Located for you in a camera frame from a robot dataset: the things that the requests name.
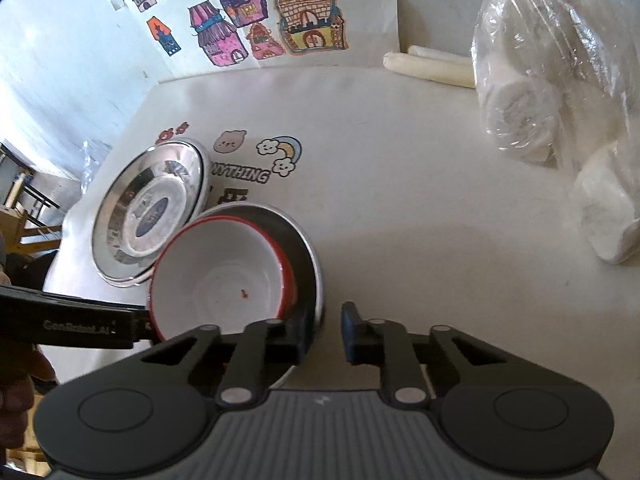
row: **metal lid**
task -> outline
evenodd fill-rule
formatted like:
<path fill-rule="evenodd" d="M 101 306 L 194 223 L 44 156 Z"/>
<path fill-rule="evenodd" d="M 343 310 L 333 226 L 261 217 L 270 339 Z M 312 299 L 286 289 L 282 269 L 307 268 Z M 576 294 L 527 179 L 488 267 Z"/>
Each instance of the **metal lid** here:
<path fill-rule="evenodd" d="M 111 285 L 146 280 L 164 245 L 197 216 L 209 191 L 209 155 L 194 140 L 141 153 L 116 178 L 94 222 L 92 253 Z"/>

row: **ribbed surface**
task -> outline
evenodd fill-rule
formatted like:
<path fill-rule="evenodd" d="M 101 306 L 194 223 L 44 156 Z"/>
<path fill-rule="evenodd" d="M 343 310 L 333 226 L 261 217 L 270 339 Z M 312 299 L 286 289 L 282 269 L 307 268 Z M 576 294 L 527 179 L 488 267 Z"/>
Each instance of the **ribbed surface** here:
<path fill-rule="evenodd" d="M 72 478 L 53 473 L 52 480 Z M 376 392 L 273 392 L 223 415 L 188 459 L 148 480 L 505 480 L 453 452 L 423 413 Z M 582 472 L 567 480 L 599 480 Z"/>

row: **rainbow illustration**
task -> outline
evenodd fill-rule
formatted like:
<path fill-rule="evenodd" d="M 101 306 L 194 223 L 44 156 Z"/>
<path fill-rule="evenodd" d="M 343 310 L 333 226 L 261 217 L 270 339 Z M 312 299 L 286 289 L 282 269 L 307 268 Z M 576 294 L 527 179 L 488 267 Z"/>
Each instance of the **rainbow illustration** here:
<path fill-rule="evenodd" d="M 300 160 L 302 145 L 299 140 L 293 137 L 273 137 L 273 140 L 278 141 L 278 149 L 282 150 L 294 164 Z"/>

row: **plastic bag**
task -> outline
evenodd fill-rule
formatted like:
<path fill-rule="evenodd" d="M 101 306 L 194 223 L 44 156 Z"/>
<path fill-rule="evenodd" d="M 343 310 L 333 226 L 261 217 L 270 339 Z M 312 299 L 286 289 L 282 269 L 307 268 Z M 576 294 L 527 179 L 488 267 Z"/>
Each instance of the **plastic bag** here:
<path fill-rule="evenodd" d="M 499 149 L 572 178 L 603 260 L 640 248 L 640 63 L 608 0 L 483 0 L 471 55 L 481 121 Z"/>
<path fill-rule="evenodd" d="M 107 158 L 111 149 L 110 145 L 101 140 L 92 139 L 82 143 L 82 153 L 84 153 L 84 168 L 82 168 L 82 180 L 80 181 L 82 194 L 86 193 L 95 173 Z"/>

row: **white table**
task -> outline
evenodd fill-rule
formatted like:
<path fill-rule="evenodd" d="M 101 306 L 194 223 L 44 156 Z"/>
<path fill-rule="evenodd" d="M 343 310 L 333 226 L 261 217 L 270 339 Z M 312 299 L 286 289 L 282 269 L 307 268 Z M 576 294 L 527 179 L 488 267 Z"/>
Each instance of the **white table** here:
<path fill-rule="evenodd" d="M 254 105 L 240 113 L 239 101 Z M 66 217 L 47 290 L 145 302 L 146 286 L 117 289 L 100 279 L 88 218 L 121 168 L 184 115 L 186 136 L 209 149 L 222 130 L 235 128 L 248 131 L 245 143 L 276 135 L 303 143 L 291 176 L 250 187 L 250 199 L 268 198 L 302 224 L 324 270 L 326 323 L 288 386 L 377 384 L 377 370 L 344 361 L 343 301 L 411 332 L 450 324 L 599 391 L 616 415 L 602 467 L 612 478 L 635 478 L 640 270 L 596 259 L 564 212 L 558 172 L 499 153 L 479 128 L 473 91 L 349 68 L 222 73 L 160 85 Z M 259 156 L 243 149 L 229 160 L 247 156 L 258 164 Z M 121 355 L 46 354 L 62 380 Z"/>

